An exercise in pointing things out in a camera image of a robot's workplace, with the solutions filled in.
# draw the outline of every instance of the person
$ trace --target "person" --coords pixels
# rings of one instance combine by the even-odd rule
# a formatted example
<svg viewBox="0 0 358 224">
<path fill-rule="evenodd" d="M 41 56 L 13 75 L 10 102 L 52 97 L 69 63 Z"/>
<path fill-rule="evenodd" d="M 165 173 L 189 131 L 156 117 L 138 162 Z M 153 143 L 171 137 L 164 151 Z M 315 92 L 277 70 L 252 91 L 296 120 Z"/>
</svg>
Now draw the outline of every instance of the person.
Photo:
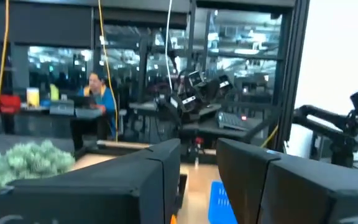
<svg viewBox="0 0 358 224">
<path fill-rule="evenodd" d="M 115 137 L 114 100 L 110 89 L 106 87 L 101 76 L 95 72 L 91 73 L 88 86 L 81 89 L 78 95 L 93 97 L 96 104 L 91 105 L 91 107 L 101 110 L 103 115 L 95 120 L 71 120 L 70 128 L 75 150 L 83 147 L 82 135 L 94 133 L 95 130 L 98 140 L 106 140 L 109 131 Z"/>
</svg>

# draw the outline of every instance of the keyboard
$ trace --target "keyboard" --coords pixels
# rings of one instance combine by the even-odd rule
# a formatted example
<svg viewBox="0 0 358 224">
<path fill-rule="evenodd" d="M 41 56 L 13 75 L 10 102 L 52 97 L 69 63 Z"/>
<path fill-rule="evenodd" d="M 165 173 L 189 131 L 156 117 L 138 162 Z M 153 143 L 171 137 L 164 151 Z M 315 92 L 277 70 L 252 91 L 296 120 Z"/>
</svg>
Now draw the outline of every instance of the keyboard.
<svg viewBox="0 0 358 224">
<path fill-rule="evenodd" d="M 217 119 L 219 128 L 249 131 L 254 127 L 249 122 L 241 120 L 239 115 L 232 113 L 219 112 Z"/>
</svg>

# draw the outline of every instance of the blue container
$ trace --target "blue container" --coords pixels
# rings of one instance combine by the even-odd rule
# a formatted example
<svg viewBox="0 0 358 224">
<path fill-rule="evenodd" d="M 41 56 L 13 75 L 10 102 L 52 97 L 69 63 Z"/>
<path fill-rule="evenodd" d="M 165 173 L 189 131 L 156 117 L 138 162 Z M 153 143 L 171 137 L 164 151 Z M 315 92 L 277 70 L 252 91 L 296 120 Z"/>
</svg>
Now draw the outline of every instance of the blue container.
<svg viewBox="0 0 358 224">
<path fill-rule="evenodd" d="M 220 181 L 214 181 L 211 185 L 208 220 L 211 224 L 237 224 L 223 183 Z"/>
</svg>

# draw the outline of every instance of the white wall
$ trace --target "white wall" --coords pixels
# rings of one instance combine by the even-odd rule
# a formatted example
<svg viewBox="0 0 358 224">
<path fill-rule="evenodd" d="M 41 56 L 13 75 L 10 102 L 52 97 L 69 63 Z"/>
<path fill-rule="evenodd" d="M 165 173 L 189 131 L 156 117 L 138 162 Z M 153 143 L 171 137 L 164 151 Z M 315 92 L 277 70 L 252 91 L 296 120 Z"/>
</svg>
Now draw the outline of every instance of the white wall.
<svg viewBox="0 0 358 224">
<path fill-rule="evenodd" d="M 347 114 L 356 91 L 358 1 L 311 0 L 295 107 L 309 104 Z M 307 157 L 311 135 L 292 125 L 288 153 Z"/>
</svg>

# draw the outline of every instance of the red basket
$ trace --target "red basket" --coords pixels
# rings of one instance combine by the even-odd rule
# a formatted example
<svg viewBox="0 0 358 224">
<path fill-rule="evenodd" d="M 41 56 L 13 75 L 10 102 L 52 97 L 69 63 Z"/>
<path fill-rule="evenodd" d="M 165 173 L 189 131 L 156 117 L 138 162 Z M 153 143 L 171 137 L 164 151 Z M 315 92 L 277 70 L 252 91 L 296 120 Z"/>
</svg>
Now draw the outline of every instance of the red basket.
<svg viewBox="0 0 358 224">
<path fill-rule="evenodd" d="M 0 111 L 2 113 L 14 114 L 20 111 L 21 101 L 18 96 L 1 95 L 0 96 Z"/>
</svg>

